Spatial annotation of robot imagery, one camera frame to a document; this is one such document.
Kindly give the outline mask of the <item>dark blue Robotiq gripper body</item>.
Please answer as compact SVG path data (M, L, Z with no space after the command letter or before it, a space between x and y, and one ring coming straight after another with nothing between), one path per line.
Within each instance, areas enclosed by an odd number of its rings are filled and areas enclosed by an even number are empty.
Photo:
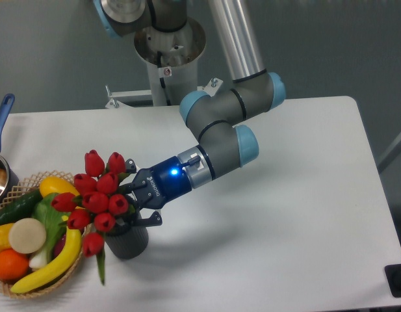
M168 202L192 190L181 161L173 156L150 168L140 169L133 181L120 187L122 194L132 194L137 209L162 209Z

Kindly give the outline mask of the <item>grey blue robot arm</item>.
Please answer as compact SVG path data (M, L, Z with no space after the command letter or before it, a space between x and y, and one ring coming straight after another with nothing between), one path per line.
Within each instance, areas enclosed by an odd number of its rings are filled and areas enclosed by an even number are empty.
M151 168L137 170L122 187L136 210L151 209L147 219L126 217L135 227L158 226L168 202L257 158L259 146L244 122L285 100L285 86L266 70L245 1L209 1L233 88L199 89L198 60L206 38L187 14L186 1L95 1L106 32L115 38L134 34L135 50L146 64L154 105L177 105L197 145Z

